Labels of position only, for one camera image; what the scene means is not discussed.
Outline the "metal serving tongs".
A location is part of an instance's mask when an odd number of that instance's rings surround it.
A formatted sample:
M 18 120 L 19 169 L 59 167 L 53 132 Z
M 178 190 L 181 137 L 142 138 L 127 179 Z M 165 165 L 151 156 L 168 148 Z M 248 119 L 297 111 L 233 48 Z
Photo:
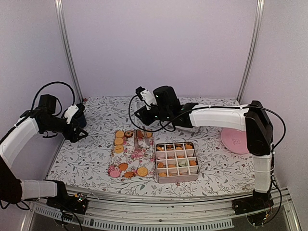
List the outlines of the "metal serving tongs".
M 144 130 L 135 129 L 133 131 L 133 137 L 134 137 L 134 149 L 139 150 L 141 148 L 139 141 L 143 141 L 146 147 L 150 147 L 150 141 L 149 137 L 147 135 L 147 132 Z

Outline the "swirl orange cookie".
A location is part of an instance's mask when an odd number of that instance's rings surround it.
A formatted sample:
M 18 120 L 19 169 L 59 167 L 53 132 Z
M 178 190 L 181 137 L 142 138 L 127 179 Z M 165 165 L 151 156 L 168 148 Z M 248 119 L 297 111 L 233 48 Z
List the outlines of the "swirl orange cookie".
M 190 164 L 190 166 L 196 166 L 196 165 L 197 165 L 197 162 L 194 161 L 194 160 L 190 160 L 190 161 L 189 161 L 189 164 Z

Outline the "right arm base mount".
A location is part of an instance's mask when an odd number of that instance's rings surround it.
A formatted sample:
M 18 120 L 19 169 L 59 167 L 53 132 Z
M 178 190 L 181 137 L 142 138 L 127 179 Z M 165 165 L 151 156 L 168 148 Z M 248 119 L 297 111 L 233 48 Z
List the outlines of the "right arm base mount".
M 270 216 L 274 205 L 270 193 L 253 191 L 250 197 L 235 199 L 232 208 L 236 215 L 246 214 L 248 222 L 254 227 L 263 226 Z

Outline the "metal divided cookie tin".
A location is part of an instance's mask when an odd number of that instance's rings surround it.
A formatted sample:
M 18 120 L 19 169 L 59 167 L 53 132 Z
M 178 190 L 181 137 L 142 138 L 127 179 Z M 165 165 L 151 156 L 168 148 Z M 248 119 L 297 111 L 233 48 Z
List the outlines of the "metal divided cookie tin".
M 156 178 L 158 183 L 181 183 L 196 181 L 200 166 L 195 146 L 192 142 L 159 143 L 155 146 Z M 190 166 L 189 161 L 197 162 Z M 187 162 L 187 167 L 179 167 L 178 162 Z

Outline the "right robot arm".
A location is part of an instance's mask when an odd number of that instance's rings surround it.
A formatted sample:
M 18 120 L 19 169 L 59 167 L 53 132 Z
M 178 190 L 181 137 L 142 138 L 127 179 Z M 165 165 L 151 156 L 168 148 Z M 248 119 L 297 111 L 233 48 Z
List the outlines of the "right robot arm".
M 173 127 L 220 127 L 246 132 L 246 146 L 254 160 L 255 186 L 252 196 L 233 200 L 232 208 L 241 214 L 273 206 L 273 125 L 259 101 L 240 106 L 181 104 L 171 86 L 161 86 L 153 92 L 138 87 L 135 92 L 145 105 L 134 115 L 147 126 L 159 121 Z

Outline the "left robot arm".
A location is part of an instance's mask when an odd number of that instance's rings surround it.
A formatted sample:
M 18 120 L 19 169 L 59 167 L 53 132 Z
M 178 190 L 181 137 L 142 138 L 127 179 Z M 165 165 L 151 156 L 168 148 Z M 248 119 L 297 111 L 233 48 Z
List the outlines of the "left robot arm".
M 66 186 L 56 180 L 22 180 L 12 173 L 12 165 L 20 151 L 37 134 L 61 133 L 75 143 L 88 136 L 84 130 L 85 105 L 69 106 L 62 117 L 56 114 L 57 97 L 41 95 L 35 109 L 25 111 L 18 122 L 0 141 L 0 199 L 16 205 L 22 201 L 46 198 L 50 206 L 67 209 L 79 199 L 68 195 Z

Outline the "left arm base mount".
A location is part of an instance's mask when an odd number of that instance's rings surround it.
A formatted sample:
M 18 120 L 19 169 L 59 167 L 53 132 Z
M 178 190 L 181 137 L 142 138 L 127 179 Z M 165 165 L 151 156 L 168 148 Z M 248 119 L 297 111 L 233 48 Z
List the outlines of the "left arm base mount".
M 46 205 L 49 207 L 71 211 L 76 214 L 86 214 L 89 201 L 87 196 L 82 193 L 75 195 L 62 194 L 56 197 L 49 197 Z

